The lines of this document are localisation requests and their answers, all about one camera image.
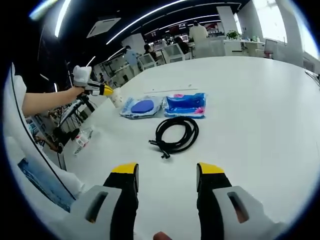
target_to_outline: computer monitor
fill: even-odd
[[[182,39],[183,42],[188,43],[189,42],[189,37],[188,35],[182,35],[180,36],[180,38]]]

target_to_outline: white table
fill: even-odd
[[[77,157],[74,143],[66,146],[66,167],[87,188],[102,185],[115,166],[139,163],[135,232],[143,239],[159,231],[200,239],[198,162],[223,168],[274,221],[290,223],[312,196],[320,173],[320,92],[304,69],[255,57],[201,58],[150,68],[121,91],[124,97],[207,93],[198,139],[169,160],[148,143],[163,118],[122,118],[109,100],[82,126],[96,127],[88,146]],[[178,140],[183,131],[172,127],[164,140]]]

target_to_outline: window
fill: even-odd
[[[299,27],[303,51],[310,54],[312,57],[319,59],[319,51],[312,34],[308,30],[303,20],[298,15],[296,15],[296,21]]]
[[[238,33],[239,33],[239,34],[242,34],[242,30],[241,30],[241,26],[240,26],[240,22],[239,22],[238,15],[235,13],[235,14],[233,15],[233,17],[234,17],[234,20],[235,20],[236,29],[238,30]]]
[[[253,0],[264,38],[287,42],[287,34],[276,0]]]

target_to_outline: coiled black cable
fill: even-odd
[[[163,141],[162,136],[164,132],[173,125],[181,125],[185,127],[183,137],[177,142]],[[190,148],[196,141],[198,135],[199,127],[195,120],[186,116],[177,116],[174,118],[168,118],[161,122],[155,130],[155,140],[149,140],[149,143],[158,146],[163,152],[163,156],[161,157],[168,159],[170,158],[170,154],[179,153]]]

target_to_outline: blue package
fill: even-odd
[[[125,102],[120,116],[127,119],[151,118],[159,112],[163,102],[163,97],[145,96],[134,99],[129,97]]]
[[[206,94],[195,95],[174,94],[163,100],[164,116],[174,118],[178,116],[202,119],[205,117]]]

